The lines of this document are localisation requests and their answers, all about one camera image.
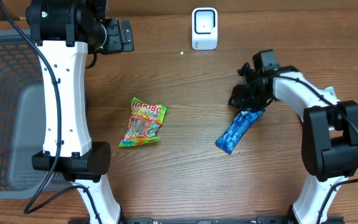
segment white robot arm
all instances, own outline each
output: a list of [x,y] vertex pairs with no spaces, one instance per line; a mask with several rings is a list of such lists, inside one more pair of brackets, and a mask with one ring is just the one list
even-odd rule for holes
[[[321,93],[324,98],[336,105],[339,100],[330,93],[319,90],[308,82],[301,72],[287,72],[281,74],[284,77],[298,78],[299,80],[308,83],[312,88]],[[278,100],[288,103],[298,113],[303,120],[303,111],[305,108],[314,106],[325,107],[328,106],[322,102],[314,93],[307,87],[293,80],[284,78],[273,79],[273,95]],[[332,185],[347,180],[348,177],[339,176],[332,177],[324,182],[320,182],[316,176],[308,174],[298,200],[293,204],[293,213],[299,224],[315,224],[319,215],[319,210],[323,204]],[[327,220],[327,212],[337,193],[334,191],[329,201],[324,208],[321,223]]]
[[[52,73],[40,57],[47,125],[43,151],[33,156],[33,168],[61,172],[65,180],[81,187],[77,189],[89,211],[86,223],[90,224],[118,224],[122,218],[106,175],[111,160],[110,145],[91,141],[85,110],[86,56],[94,54],[96,59],[96,54],[134,50],[131,23],[123,21],[121,32],[117,19],[105,19],[106,3],[106,0],[34,0],[26,11],[31,39],[56,79],[52,83]],[[56,85],[61,113],[57,113]],[[57,156],[60,133],[62,141]]]
[[[229,104],[261,110],[268,99],[274,99],[296,111],[303,121],[301,153],[308,176],[288,212],[288,220],[294,224],[326,222],[327,211],[340,188],[338,185],[332,190],[332,186],[346,181],[358,168],[358,135],[341,117],[341,113],[346,115],[358,129],[358,104],[341,102],[319,90],[295,67],[279,66],[273,50],[261,51],[252,59],[255,70],[246,63],[238,71],[245,76],[245,84],[233,88]],[[329,130],[343,131],[343,135],[331,139]]]

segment small white box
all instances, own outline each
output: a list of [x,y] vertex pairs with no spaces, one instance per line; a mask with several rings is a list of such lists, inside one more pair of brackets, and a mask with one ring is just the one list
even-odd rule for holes
[[199,7],[191,14],[191,45],[195,50],[213,50],[218,45],[218,12]]

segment gummy candy bag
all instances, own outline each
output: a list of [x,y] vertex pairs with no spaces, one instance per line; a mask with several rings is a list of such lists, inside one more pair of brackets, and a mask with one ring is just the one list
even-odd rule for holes
[[138,146],[160,140],[155,135],[164,121],[168,108],[164,105],[148,105],[136,97],[131,100],[131,115],[124,138],[119,147]]

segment blue wrapper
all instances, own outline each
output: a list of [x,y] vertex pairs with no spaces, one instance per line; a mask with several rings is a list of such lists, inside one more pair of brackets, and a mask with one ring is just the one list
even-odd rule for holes
[[242,136],[265,111],[241,111],[224,134],[216,140],[215,145],[231,154]]

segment cable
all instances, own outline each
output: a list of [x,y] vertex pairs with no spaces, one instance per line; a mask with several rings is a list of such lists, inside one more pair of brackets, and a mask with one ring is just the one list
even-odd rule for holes
[[53,171],[55,170],[56,166],[57,166],[57,161],[59,159],[60,156],[60,151],[62,149],[62,108],[60,106],[60,94],[59,94],[59,89],[57,87],[57,81],[56,81],[56,76],[50,66],[50,64],[48,63],[47,59],[45,58],[45,56],[42,54],[42,52],[31,42],[31,40],[23,33],[22,30],[20,30],[20,28],[16,25],[16,23],[12,20],[12,18],[9,16],[9,14],[6,12],[4,5],[2,3],[2,0],[0,0],[0,9],[2,11],[2,13],[6,16],[6,19],[9,21],[9,23],[13,26],[13,28],[19,33],[20,36],[23,37],[23,39],[28,43],[28,45],[33,48],[33,50],[35,50],[35,52],[37,53],[37,55],[41,58],[41,60],[44,62],[47,70],[49,71],[50,74],[50,78],[52,80],[52,84],[53,84],[53,89],[55,90],[55,97],[56,97],[56,109],[57,109],[57,149],[56,149],[56,155],[55,155],[55,160],[53,161],[53,164],[48,172],[48,174],[45,176],[44,181],[42,181],[40,187],[38,188],[38,190],[35,192],[34,196],[32,197],[31,201],[29,202],[29,204],[27,204],[26,208],[24,209],[24,213],[25,214],[30,214],[32,212],[34,212],[33,210],[29,210],[31,205],[35,202],[35,200],[37,199],[37,197],[40,195],[41,191],[44,189],[44,187],[46,186],[47,182],[49,181],[50,177],[53,174]]
[[[265,79],[269,79],[269,78],[284,78],[284,79],[287,79],[287,80],[292,80],[292,81],[295,81],[295,82],[298,82],[298,83],[301,83],[302,85],[304,85],[305,87],[307,87],[312,93],[314,93],[321,101],[323,101],[324,103],[326,103],[327,105],[329,106],[332,106],[341,116],[342,116],[342,119],[353,129],[353,131],[357,134],[358,136],[358,129],[356,128],[356,126],[353,124],[353,122],[349,121],[349,119],[347,118],[347,116],[341,111],[339,110],[337,107],[335,107],[330,101],[328,101],[326,98],[324,98],[323,95],[321,95],[320,93],[318,93],[311,85],[309,85],[308,83],[304,82],[304,81],[301,81],[299,80],[299,78],[292,78],[292,77],[285,77],[285,76],[281,76],[281,75],[271,75],[271,76],[268,76],[268,77],[259,77],[258,79],[255,79],[253,80],[252,82],[248,83],[247,85],[250,85],[252,83],[256,83],[256,82],[259,82],[259,81],[262,81],[262,80],[265,80]],[[320,208],[320,211],[318,212],[319,215],[318,215],[318,219],[317,219],[317,224],[320,224],[320,220],[321,220],[321,217],[323,215],[323,212],[324,212],[324,209],[325,209],[325,206],[327,205],[328,203],[328,200],[329,198],[331,197],[331,194],[333,193],[334,190],[336,190],[337,187],[341,186],[341,185],[344,185],[344,184],[353,184],[353,183],[357,183],[358,182],[358,178],[356,179],[352,179],[352,180],[345,180],[345,181],[342,181],[342,182],[338,182],[334,185],[331,186],[330,190],[328,191],[327,193],[327,196],[326,198],[324,199],[324,202]]]
[[273,100],[274,100],[274,97],[272,97],[261,110],[266,109],[270,104],[272,104]]
[[[39,204],[38,206],[34,207],[33,210],[37,211],[38,209],[44,207],[46,204],[48,204],[49,202],[51,202],[52,200],[55,200],[57,197],[61,196],[62,194],[69,192],[73,189],[83,189],[84,193],[87,194],[87,196],[89,197],[89,200],[91,202],[91,206],[94,212],[96,212],[96,205],[94,204],[93,198],[91,196],[91,193],[89,192],[89,189],[83,185],[76,185],[76,186],[70,186],[67,187],[63,190],[61,190],[60,192],[58,192],[57,194],[55,194],[54,196],[48,198],[46,201],[42,202],[41,204]],[[100,219],[100,214],[95,213],[96,219],[99,221],[99,223],[102,223],[101,219]]]
[[93,52],[93,60],[92,60],[91,64],[85,68],[92,68],[94,65],[96,65],[97,60],[98,60],[98,53]]
[[59,94],[59,89],[57,86],[57,81],[56,81],[56,76],[52,70],[52,67],[50,66],[48,60],[45,58],[45,56],[43,55],[43,53],[37,48],[37,46],[35,46],[35,44],[33,44],[33,42],[23,33],[23,31],[17,26],[17,24],[12,20],[12,18],[9,16],[9,14],[7,13],[7,11],[5,10],[5,7],[2,3],[2,0],[0,0],[0,9],[2,11],[2,13],[4,14],[4,16],[6,17],[6,19],[9,21],[9,23],[13,26],[13,28],[19,33],[19,35],[21,37],[23,37],[23,39],[28,43],[28,45],[33,48],[33,50],[37,53],[37,55],[41,58],[41,60],[43,61],[43,63],[45,64],[47,70],[49,71],[50,74],[50,78],[52,80],[52,85],[53,85],[53,89],[55,90],[55,98],[56,98],[56,109],[57,109],[57,149],[56,149],[56,155],[55,155],[55,159],[53,160],[53,164],[50,168],[50,170],[48,171],[47,175],[45,176],[44,180],[42,181],[40,187],[38,188],[38,190],[35,192],[35,194],[33,195],[33,197],[31,198],[31,201],[27,204],[27,206],[24,209],[24,214],[30,214],[33,213],[35,211],[37,211],[38,209],[42,208],[43,206],[45,206],[46,204],[48,204],[49,202],[51,202],[53,199],[59,197],[61,194],[64,194],[65,192],[72,190],[72,189],[77,189],[77,188],[81,188],[84,190],[84,192],[88,195],[89,200],[91,202],[92,205],[92,209],[96,215],[96,218],[99,221],[99,224],[102,224],[101,219],[99,217],[99,213],[96,210],[96,206],[94,205],[93,202],[93,198],[92,195],[90,194],[88,188],[86,188],[85,186],[79,185],[79,186],[71,186],[68,187],[64,190],[62,190],[61,192],[57,193],[56,195],[52,196],[51,198],[49,198],[48,200],[46,200],[45,202],[41,203],[40,205],[36,206],[35,208],[30,209],[30,207],[34,204],[35,200],[38,198],[38,196],[40,195],[41,191],[44,189],[44,187],[46,186],[46,184],[48,183],[50,177],[52,176],[56,166],[57,166],[57,162],[59,160],[60,157],[60,151],[62,149],[62,108],[60,105],[60,94]]

